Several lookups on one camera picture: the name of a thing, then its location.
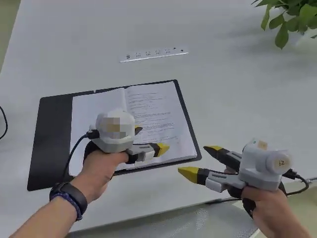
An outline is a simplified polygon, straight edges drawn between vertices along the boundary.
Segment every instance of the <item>black wristband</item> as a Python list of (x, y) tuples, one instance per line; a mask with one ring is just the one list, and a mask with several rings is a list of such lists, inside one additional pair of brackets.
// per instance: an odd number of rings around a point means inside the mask
[(68, 194), (79, 207), (81, 215), (85, 213), (88, 206), (88, 202), (85, 195), (83, 195), (83, 193), (78, 188), (74, 187), (68, 182), (57, 183), (54, 187), (52, 187), (50, 191), (50, 201), (57, 193)]

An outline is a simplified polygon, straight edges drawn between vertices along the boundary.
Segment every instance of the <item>black cord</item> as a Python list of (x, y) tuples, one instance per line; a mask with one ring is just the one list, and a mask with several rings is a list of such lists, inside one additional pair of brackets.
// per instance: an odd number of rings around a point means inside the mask
[(221, 175), (237, 175), (238, 173), (225, 173), (225, 172), (220, 172), (220, 171), (215, 171), (215, 170), (210, 170), (209, 171), (213, 172), (213, 173), (217, 173), (217, 174), (221, 174)]
[(4, 136), (6, 135), (6, 133), (7, 133), (7, 131), (8, 131), (8, 121), (7, 121), (7, 119), (6, 119), (4, 110), (3, 110), (3, 108), (2, 108), (1, 106), (0, 106), (0, 111), (1, 111), (2, 114), (3, 114), (3, 118), (4, 118), (4, 122), (5, 122), (5, 130), (4, 130), (4, 133), (3, 133), (2, 136), (0, 136), (0, 140), (1, 140), (2, 138), (4, 138)]
[(65, 179), (66, 171), (67, 171), (67, 168), (68, 168), (68, 166), (69, 166), (70, 159), (71, 159), (71, 157), (72, 157), (73, 154), (74, 154), (75, 149), (77, 148), (77, 146), (79, 145), (79, 143), (80, 143), (83, 139), (85, 139), (85, 138), (88, 138), (88, 135), (87, 135), (87, 134), (85, 134), (85, 135), (83, 135), (82, 137), (80, 137), (80, 138), (78, 139), (78, 141), (76, 142), (76, 144), (74, 145), (73, 149), (71, 150), (71, 152), (70, 152), (70, 154), (69, 154), (69, 156), (68, 156), (68, 160), (67, 160), (67, 163), (66, 163), (66, 165), (65, 165), (64, 171), (63, 171), (63, 180)]
[(65, 165), (65, 168), (64, 168), (64, 171), (63, 171), (63, 177), (62, 177), (62, 181), (64, 181), (65, 179), (65, 176), (66, 176), (66, 171), (67, 171), (67, 168), (69, 166), (69, 163), (70, 163), (70, 160), (71, 160), (71, 157), (73, 156), (74, 154), (74, 151), (76, 150), (77, 146), (79, 145), (79, 143), (85, 139), (85, 138), (88, 138), (88, 139), (96, 139), (96, 138), (99, 138), (99, 132), (97, 130), (91, 130), (91, 131), (88, 131), (86, 134), (84, 134), (82, 137), (80, 137), (78, 139), (78, 141), (76, 142), (76, 144), (74, 145), (73, 149), (71, 150), (69, 156), (68, 156), (68, 159), (67, 159), (67, 163)]
[(241, 201), (241, 199), (240, 198), (218, 199), (218, 200), (206, 202), (205, 204), (212, 205), (212, 204), (219, 204), (219, 203), (223, 203), (223, 202), (232, 202), (232, 201)]
[(298, 194), (298, 193), (302, 193), (302, 192), (306, 191), (309, 188), (309, 183), (306, 181), (306, 179), (304, 179), (302, 176), (299, 176), (299, 175), (296, 175), (296, 178), (300, 179), (305, 184), (305, 187), (300, 189), (300, 190), (298, 190), (298, 191), (295, 191), (295, 192), (289, 192), (289, 193), (287, 193), (287, 196)]

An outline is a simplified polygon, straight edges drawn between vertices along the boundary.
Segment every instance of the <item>table surface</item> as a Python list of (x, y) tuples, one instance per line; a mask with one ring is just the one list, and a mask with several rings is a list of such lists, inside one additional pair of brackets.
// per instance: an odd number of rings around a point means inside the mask
[[(241, 151), (256, 136), (289, 149), (293, 168), (315, 176), (316, 62), (290, 46), (276, 48), (276, 32), (260, 29), (263, 12), (248, 0), (23, 0), (0, 75), (9, 121), (0, 143), (3, 234), (48, 201), (48, 189), (26, 190), (45, 96), (177, 79), (201, 149)], [(119, 63), (127, 52), (179, 45), (189, 55)], [(188, 165), (223, 169), (202, 154)], [(187, 182), (176, 169), (114, 177), (72, 231), (227, 196)]]

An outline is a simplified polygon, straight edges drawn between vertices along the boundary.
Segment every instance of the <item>electrical outlet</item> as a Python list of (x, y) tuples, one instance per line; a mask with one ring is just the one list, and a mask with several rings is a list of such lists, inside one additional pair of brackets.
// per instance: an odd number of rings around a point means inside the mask
[(120, 63), (162, 58), (168, 56), (181, 56), (187, 54), (188, 50), (185, 47), (168, 47), (146, 51), (137, 51), (130, 54), (126, 54), (125, 57), (122, 57)]

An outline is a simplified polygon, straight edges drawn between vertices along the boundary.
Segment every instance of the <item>forearm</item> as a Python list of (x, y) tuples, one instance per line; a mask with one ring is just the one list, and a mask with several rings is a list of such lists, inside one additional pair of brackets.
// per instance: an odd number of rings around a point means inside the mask
[(277, 238), (312, 238), (309, 232), (301, 224), (285, 227), (283, 231), (276, 234)]
[(61, 197), (40, 208), (11, 238), (63, 238), (76, 221), (73, 205)]

